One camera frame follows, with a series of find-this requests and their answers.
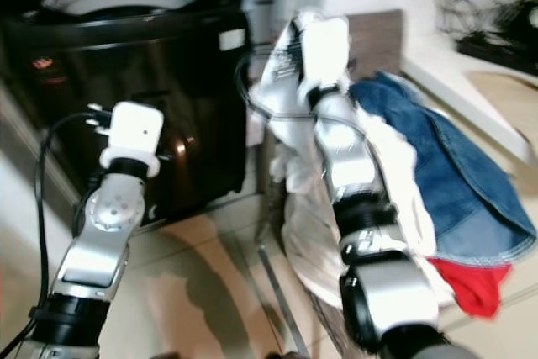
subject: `black washing machine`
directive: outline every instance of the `black washing machine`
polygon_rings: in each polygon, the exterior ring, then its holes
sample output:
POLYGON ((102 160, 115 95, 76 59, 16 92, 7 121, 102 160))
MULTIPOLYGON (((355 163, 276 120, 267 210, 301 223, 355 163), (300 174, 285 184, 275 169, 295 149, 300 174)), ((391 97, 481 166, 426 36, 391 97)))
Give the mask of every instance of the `black washing machine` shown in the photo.
MULTIPOLYGON (((179 219, 239 191, 245 105, 235 68, 251 50, 244 0, 2 0, 13 94, 37 129, 89 103, 120 100, 165 114, 161 172, 144 223, 179 219)), ((82 192, 106 137, 62 129, 56 154, 82 192)))

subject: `denim shirt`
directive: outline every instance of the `denim shirt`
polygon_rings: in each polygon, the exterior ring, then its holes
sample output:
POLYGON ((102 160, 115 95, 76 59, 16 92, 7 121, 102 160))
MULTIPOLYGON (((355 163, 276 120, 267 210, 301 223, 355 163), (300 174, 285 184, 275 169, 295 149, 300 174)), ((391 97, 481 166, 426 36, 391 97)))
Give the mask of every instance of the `denim shirt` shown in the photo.
POLYGON ((410 82, 378 73, 350 92, 416 149, 415 180, 435 225, 437 257, 490 267, 530 250, 536 229, 506 173, 451 121, 425 107, 410 82))

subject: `tile floor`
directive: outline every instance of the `tile floor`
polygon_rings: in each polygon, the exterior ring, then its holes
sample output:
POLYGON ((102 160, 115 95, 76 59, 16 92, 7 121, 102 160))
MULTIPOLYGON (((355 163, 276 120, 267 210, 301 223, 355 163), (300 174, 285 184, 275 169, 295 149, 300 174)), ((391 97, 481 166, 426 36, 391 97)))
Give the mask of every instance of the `tile floor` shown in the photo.
MULTIPOLYGON (((255 240, 262 240, 312 358, 337 358, 297 278, 263 228, 261 203, 259 196, 242 198, 135 236, 102 333, 101 357, 260 359, 269 351, 293 349, 256 252, 255 240)), ((453 309, 444 314, 443 329, 483 359, 536 358, 537 266, 534 254, 516 268, 494 322, 453 309)))

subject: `silver robot arm segment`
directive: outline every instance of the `silver robot arm segment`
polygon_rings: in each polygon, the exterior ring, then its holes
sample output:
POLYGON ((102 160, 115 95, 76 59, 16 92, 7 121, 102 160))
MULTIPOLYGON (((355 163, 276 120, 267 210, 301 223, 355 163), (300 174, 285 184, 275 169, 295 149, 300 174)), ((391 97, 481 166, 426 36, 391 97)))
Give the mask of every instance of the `silver robot arm segment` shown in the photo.
POLYGON ((317 119, 315 140, 348 266, 340 292, 350 337, 383 359, 475 358, 437 331, 436 296, 406 251, 382 167, 358 127, 341 79, 349 53, 347 22, 300 13, 290 25, 291 46, 302 49, 301 61, 291 58, 303 73, 298 92, 317 119))
POLYGON ((155 153, 162 124, 162 113, 145 105, 114 107, 100 158, 107 173, 87 200, 82 232, 68 248, 45 304, 30 312, 35 327, 17 358, 98 358, 98 338, 127 264, 129 238, 144 215, 145 181, 159 171, 155 153))

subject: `black wire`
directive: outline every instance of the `black wire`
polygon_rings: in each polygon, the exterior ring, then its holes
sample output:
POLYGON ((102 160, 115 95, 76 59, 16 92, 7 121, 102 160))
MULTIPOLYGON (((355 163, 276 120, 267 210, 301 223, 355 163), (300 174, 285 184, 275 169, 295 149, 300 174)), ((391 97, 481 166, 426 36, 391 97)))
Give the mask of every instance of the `black wire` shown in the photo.
POLYGON ((453 40, 476 32, 486 34, 484 25, 487 16, 488 13, 480 10, 471 0, 438 0, 437 28, 453 40), (468 6, 471 12, 458 9, 460 3, 468 6))
MULTIPOLYGON (((46 137, 41 141, 40 145, 40 155, 35 170, 35 180, 34 180, 34 192, 35 192, 35 202, 37 206, 38 214, 38 231, 40 238, 40 270, 41 270, 41 286, 40 286, 40 297, 38 299, 37 307, 43 307, 47 296, 49 294, 49 256, 47 251, 47 240, 45 234, 45 211, 43 208, 43 200, 45 197, 45 157, 46 152, 50 148, 52 143, 53 136, 55 132, 64 124, 74 120, 74 119, 91 119, 94 118, 94 113, 85 112, 69 115, 63 119, 60 119, 58 122, 50 127, 47 132, 46 137)), ((5 359, 9 353, 15 347, 20 344, 24 338, 30 333, 30 331, 35 327, 35 320, 30 319, 26 326, 3 348, 0 352, 0 359, 5 359)))
POLYGON ((374 161, 374 164, 377 168, 377 172, 379 173, 379 176, 381 178, 381 182, 385 189, 387 189, 387 180, 385 178, 385 174, 382 170, 382 164, 379 159, 379 156, 377 155, 376 149, 373 146, 372 142, 367 138, 364 131, 359 128, 356 123, 350 122, 346 119, 338 118, 338 117, 330 117, 326 115, 317 115, 317 114, 274 114, 271 111, 269 111, 267 108, 263 108, 262 106, 254 103, 251 99, 250 94, 248 93, 247 89, 245 88, 244 83, 244 77, 242 76, 243 69, 246 66, 247 63, 250 62, 252 58, 259 58, 259 57, 267 57, 266 53, 250 53, 245 56, 243 56, 240 61, 237 64, 237 67, 235 68, 235 81, 236 81, 236 88, 238 89, 241 98, 243 98, 246 106, 250 109, 252 109, 254 112, 261 115, 266 120, 281 120, 281 121, 315 121, 315 120, 322 120, 327 122, 332 122, 334 124, 343 124, 346 127, 352 129, 362 140, 364 140, 368 146, 368 152, 372 156, 372 159, 374 161))

